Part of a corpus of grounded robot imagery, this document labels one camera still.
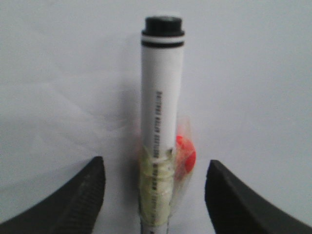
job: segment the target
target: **marker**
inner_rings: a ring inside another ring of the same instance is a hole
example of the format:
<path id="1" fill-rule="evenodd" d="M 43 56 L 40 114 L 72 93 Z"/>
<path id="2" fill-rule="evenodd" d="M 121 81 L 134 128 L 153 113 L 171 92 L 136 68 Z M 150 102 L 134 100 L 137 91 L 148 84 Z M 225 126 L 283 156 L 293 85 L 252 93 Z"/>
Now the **marker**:
<path id="1" fill-rule="evenodd" d="M 184 32 L 182 19 L 177 17 L 148 17 L 145 23 L 141 36 L 141 234 L 167 234 L 174 189 Z"/>

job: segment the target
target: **textured rubber surface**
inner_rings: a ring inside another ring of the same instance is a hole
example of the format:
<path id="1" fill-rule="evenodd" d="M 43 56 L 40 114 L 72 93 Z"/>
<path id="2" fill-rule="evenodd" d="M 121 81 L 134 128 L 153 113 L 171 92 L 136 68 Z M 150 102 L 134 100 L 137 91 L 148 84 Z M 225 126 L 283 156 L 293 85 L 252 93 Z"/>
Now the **textured rubber surface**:
<path id="1" fill-rule="evenodd" d="M 0 225 L 1 234 L 90 234 L 105 190 L 103 158 L 93 158 L 60 189 Z"/>
<path id="2" fill-rule="evenodd" d="M 217 234 L 312 234 L 245 185 L 221 162 L 211 160 L 205 201 Z"/>

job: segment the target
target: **black cap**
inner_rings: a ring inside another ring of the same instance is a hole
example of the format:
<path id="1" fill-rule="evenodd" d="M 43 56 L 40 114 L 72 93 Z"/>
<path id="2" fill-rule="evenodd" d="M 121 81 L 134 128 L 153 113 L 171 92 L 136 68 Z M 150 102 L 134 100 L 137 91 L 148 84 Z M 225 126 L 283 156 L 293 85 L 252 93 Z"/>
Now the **black cap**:
<path id="1" fill-rule="evenodd" d="M 179 37 L 184 35 L 181 30 L 182 19 L 171 16 L 153 16 L 145 19 L 143 35 L 156 37 Z"/>

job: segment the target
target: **black stripe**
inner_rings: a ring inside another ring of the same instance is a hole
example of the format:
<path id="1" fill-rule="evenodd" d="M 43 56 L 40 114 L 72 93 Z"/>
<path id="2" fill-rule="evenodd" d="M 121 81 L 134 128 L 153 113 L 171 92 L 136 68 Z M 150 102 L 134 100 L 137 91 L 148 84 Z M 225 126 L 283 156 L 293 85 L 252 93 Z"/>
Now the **black stripe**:
<path id="1" fill-rule="evenodd" d="M 154 43 L 154 42 L 147 42 L 147 41 L 141 41 L 141 44 L 143 46 L 147 47 L 153 47 L 153 48 L 174 48 L 174 47 L 180 47 L 184 45 L 184 42 L 174 42 L 174 43 Z"/>

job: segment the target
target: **white wall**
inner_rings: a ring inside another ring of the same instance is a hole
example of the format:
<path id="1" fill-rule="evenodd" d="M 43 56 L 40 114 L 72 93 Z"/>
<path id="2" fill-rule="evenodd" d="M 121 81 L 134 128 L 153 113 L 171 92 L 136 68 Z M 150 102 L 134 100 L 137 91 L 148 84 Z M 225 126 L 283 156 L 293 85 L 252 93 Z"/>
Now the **white wall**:
<path id="1" fill-rule="evenodd" d="M 159 11 L 184 19 L 179 113 L 191 118 L 198 156 L 171 233 L 213 233 L 210 159 L 312 225 L 312 2 L 303 0 L 1 1 L 0 193 L 102 155 L 94 233 L 139 233 L 139 37 Z"/>

